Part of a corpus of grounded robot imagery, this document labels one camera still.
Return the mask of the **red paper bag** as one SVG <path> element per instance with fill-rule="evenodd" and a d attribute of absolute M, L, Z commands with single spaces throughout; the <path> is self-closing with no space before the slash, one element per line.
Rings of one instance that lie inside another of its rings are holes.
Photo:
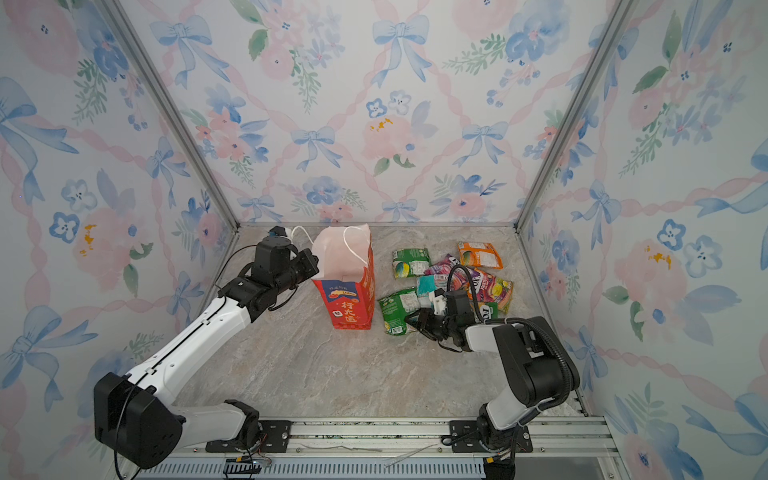
<path fill-rule="evenodd" d="M 369 330 L 375 309 L 375 269 L 372 234 L 367 224 L 329 226 L 312 236 L 302 226 L 290 236 L 309 242 L 318 258 L 312 281 L 338 330 Z"/>

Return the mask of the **teal snack pack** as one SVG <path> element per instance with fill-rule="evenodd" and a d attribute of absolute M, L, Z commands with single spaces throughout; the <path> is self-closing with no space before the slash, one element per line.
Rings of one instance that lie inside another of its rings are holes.
<path fill-rule="evenodd" d="M 425 275 L 417 279 L 416 293 L 418 297 L 428 297 L 430 293 L 434 293 L 438 290 L 445 292 L 447 286 L 447 274 Z"/>

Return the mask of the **green snack pack front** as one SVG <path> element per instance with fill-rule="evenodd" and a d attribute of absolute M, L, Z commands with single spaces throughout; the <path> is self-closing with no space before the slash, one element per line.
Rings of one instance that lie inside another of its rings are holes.
<path fill-rule="evenodd" d="M 406 319 L 417 312 L 421 304 L 415 287 L 403 289 L 381 297 L 378 304 L 382 313 L 384 328 L 388 335 L 402 336 L 413 328 Z"/>

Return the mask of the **yellow green candy pack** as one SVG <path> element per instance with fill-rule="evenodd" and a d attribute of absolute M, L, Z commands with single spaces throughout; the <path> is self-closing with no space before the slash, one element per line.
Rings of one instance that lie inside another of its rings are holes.
<path fill-rule="evenodd" d="M 495 302 L 479 302 L 478 306 L 483 321 L 497 319 L 500 316 L 498 304 Z"/>

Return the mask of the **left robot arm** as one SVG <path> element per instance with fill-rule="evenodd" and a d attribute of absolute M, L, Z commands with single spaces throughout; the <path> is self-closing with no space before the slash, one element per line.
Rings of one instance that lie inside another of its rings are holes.
<path fill-rule="evenodd" d="M 259 412 L 238 400 L 178 408 L 177 396 L 194 374 L 232 337 L 278 298 L 318 274 L 319 260 L 285 236 L 269 235 L 253 262 L 222 287 L 209 306 L 156 354 L 127 373 L 105 374 L 95 385 L 95 438 L 140 470 L 151 469 L 180 448 L 220 441 L 251 453 L 264 437 Z"/>

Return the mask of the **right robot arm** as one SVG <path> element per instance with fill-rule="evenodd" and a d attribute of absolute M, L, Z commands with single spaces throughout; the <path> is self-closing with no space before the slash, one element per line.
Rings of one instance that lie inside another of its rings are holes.
<path fill-rule="evenodd" d="M 580 376 L 565 347 L 542 317 L 486 318 L 479 303 L 460 291 L 440 292 L 440 310 L 422 308 L 406 323 L 453 353 L 486 352 L 501 361 L 506 385 L 480 407 L 476 426 L 445 439 L 469 441 L 490 452 L 511 450 L 528 423 L 568 400 Z"/>

